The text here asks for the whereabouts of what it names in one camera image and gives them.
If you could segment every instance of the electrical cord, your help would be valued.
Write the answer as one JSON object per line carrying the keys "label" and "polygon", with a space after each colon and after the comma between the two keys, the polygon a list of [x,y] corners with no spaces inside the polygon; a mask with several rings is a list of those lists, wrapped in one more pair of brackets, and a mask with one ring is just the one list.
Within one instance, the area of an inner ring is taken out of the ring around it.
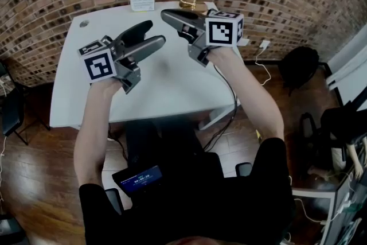
{"label": "electrical cord", "polygon": [[[0,154],[0,188],[1,188],[1,181],[2,181],[2,178],[1,178],[1,173],[2,173],[2,157],[4,156],[4,151],[5,151],[5,141],[6,141],[6,138],[4,139],[4,145],[3,145],[3,148],[2,148],[2,152]],[[2,204],[1,202],[4,202],[4,198],[2,197],[2,194],[1,194],[1,191],[0,191],[0,209],[1,209],[1,214],[3,214],[2,212]]]}
{"label": "electrical cord", "polygon": [[3,85],[3,84],[1,84],[1,83],[0,83],[0,85],[1,85],[1,87],[3,88],[4,93],[5,93],[5,97],[6,97],[6,91],[5,91],[5,87],[4,87],[4,85]]}
{"label": "electrical cord", "polygon": [[108,136],[112,139],[112,140],[114,140],[114,141],[116,141],[118,144],[120,144],[120,146],[121,146],[121,148],[122,148],[122,156],[124,157],[124,159],[127,161],[127,156],[126,156],[126,152],[125,152],[125,148],[124,148],[124,146],[122,145],[122,143],[120,142],[120,140],[118,139],[118,138],[114,138],[113,136],[112,136],[112,134],[111,134],[111,124],[110,123],[108,123]]}
{"label": "electrical cord", "polygon": [[211,151],[215,144],[218,142],[218,140],[220,139],[220,137],[222,137],[222,135],[224,134],[224,132],[228,129],[229,125],[233,122],[233,120],[235,119],[236,113],[237,113],[237,97],[235,92],[233,91],[231,85],[229,84],[229,82],[227,81],[227,79],[219,72],[219,70],[217,69],[216,66],[214,66],[214,69],[217,71],[217,73],[225,80],[225,82],[227,83],[229,89],[231,89],[232,95],[233,95],[233,99],[235,100],[235,109],[233,110],[233,114],[231,116],[231,118],[229,119],[229,121],[227,122],[227,124],[218,132],[214,133],[212,138],[209,140],[209,142],[204,146],[204,151],[209,152]]}
{"label": "electrical cord", "polygon": [[261,84],[261,86],[263,86],[263,85],[265,85],[266,83],[267,83],[267,81],[270,81],[271,80],[271,75],[270,75],[270,73],[269,73],[269,71],[268,71],[268,69],[266,68],[266,66],[265,65],[263,65],[263,64],[259,64],[258,62],[257,62],[257,58],[263,53],[265,51],[265,49],[263,49],[257,56],[256,56],[256,60],[255,60],[255,64],[256,65],[259,65],[259,66],[261,66],[261,67],[263,67],[265,70],[266,70],[266,72],[268,73],[268,75],[269,75],[269,78],[263,83],[263,84]]}
{"label": "electrical cord", "polygon": [[290,242],[290,241],[291,241],[291,239],[292,239],[292,235],[291,235],[291,233],[289,233],[289,232],[287,232],[287,234],[289,234],[289,239],[288,239],[288,240],[287,240],[286,238],[284,238],[284,239],[285,239],[285,241]]}
{"label": "electrical cord", "polygon": [[[331,176],[327,176],[327,178],[330,178],[330,177],[333,177],[333,176],[337,176],[337,175],[339,175],[339,174],[346,174],[346,175],[348,176],[348,179],[349,179],[349,182],[348,182],[349,189],[350,189],[350,190],[352,190],[352,191],[355,193],[355,191],[354,191],[354,190],[351,188],[351,186],[350,186],[350,183],[351,183],[351,181],[352,181],[352,179],[353,179],[353,173],[348,174],[348,173],[345,173],[345,172],[340,172],[340,173],[337,173],[337,174],[332,174]],[[300,199],[300,198],[295,198],[294,200],[300,201],[300,203],[302,204],[302,208],[303,208],[304,216],[305,216],[305,217],[307,217],[309,220],[313,221],[314,223],[324,223],[324,222],[326,222],[326,221],[327,221],[327,220],[314,220],[314,219],[310,218],[310,217],[307,215],[307,213],[306,213],[306,209],[304,208],[304,205],[303,205],[303,201],[302,201],[302,199]],[[330,220],[330,222],[332,222],[333,220],[335,220],[335,219],[337,218],[337,216],[338,216],[338,215],[340,215],[341,213],[342,213],[342,210],[339,210],[339,211],[337,212],[337,214],[336,214],[336,215],[334,215],[334,217]]]}

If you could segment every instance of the black cable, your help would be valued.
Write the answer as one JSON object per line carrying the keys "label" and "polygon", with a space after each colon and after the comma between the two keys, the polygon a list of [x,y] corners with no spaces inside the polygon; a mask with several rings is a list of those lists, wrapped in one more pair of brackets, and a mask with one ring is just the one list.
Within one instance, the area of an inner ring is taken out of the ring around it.
{"label": "black cable", "polygon": [[120,140],[118,138],[114,138],[111,134],[111,124],[108,123],[108,136],[110,139],[116,141],[118,144],[120,144],[121,148],[122,148],[122,156],[125,158],[125,160],[127,161],[127,156],[126,156],[126,152],[125,152],[125,148],[122,145],[122,143],[120,142]]}
{"label": "black cable", "polygon": [[[218,142],[218,140],[220,139],[220,137],[222,137],[222,135],[224,134],[224,132],[228,129],[229,125],[233,122],[233,120],[235,119],[236,113],[237,113],[237,97],[235,92],[233,91],[231,85],[229,84],[229,82],[227,81],[227,79],[218,71],[217,67],[214,66],[214,69],[217,71],[217,73],[226,81],[229,89],[231,89],[232,95],[233,95],[233,99],[235,100],[235,109],[233,110],[233,114],[231,116],[231,118],[229,119],[228,123],[218,132],[214,133],[212,136],[212,139],[209,140],[209,142],[204,146],[204,151],[209,152],[211,151],[215,144]],[[217,138],[214,142],[214,144],[212,145],[212,147],[209,148],[210,144],[213,142],[213,140]]]}

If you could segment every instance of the white sign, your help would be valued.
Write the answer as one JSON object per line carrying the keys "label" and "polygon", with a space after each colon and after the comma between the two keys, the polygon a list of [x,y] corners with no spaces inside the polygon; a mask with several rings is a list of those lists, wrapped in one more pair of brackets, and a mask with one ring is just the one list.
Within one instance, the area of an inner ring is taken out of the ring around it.
{"label": "white sign", "polygon": [[133,11],[154,10],[154,0],[130,0]]}

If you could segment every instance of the hand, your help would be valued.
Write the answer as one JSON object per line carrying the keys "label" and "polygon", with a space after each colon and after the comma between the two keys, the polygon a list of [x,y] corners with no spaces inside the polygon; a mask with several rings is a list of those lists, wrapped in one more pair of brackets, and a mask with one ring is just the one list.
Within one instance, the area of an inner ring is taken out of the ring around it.
{"label": "hand", "polygon": [[235,52],[230,47],[219,47],[216,49],[212,49],[208,53],[208,60],[211,61],[214,65],[220,64],[222,61],[226,61],[228,57],[236,56]]}
{"label": "hand", "polygon": [[95,82],[91,85],[89,91],[97,92],[109,97],[114,96],[114,94],[119,91],[122,87],[121,82],[118,79],[108,78],[102,81]]}
{"label": "hand", "polygon": [[357,164],[354,164],[354,176],[357,180],[359,180],[363,175],[363,167],[358,161]]}

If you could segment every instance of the chair leg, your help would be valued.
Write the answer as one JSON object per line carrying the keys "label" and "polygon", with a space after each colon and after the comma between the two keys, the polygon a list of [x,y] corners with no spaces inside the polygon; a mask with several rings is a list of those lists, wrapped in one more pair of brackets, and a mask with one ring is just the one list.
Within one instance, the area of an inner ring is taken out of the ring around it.
{"label": "chair leg", "polygon": [[32,110],[32,112],[34,113],[34,115],[36,116],[36,118],[41,122],[41,124],[48,130],[50,131],[51,128],[48,127],[44,121],[38,116],[38,114],[35,112],[35,110],[33,109],[33,107],[29,104],[29,102],[24,98],[25,104],[30,108],[30,110]]}
{"label": "chair leg", "polygon": [[26,86],[26,85],[23,85],[21,83],[18,83],[18,82],[14,82],[14,84],[16,84],[17,86],[21,87],[21,88],[24,88],[24,89],[27,89],[27,90],[31,90],[32,88]]}
{"label": "chair leg", "polygon": [[23,143],[25,144],[25,145],[27,145],[28,146],[28,142],[27,141],[25,141],[16,131],[14,131],[14,133],[18,136],[18,138],[20,139],[20,140],[22,140],[23,141]]}

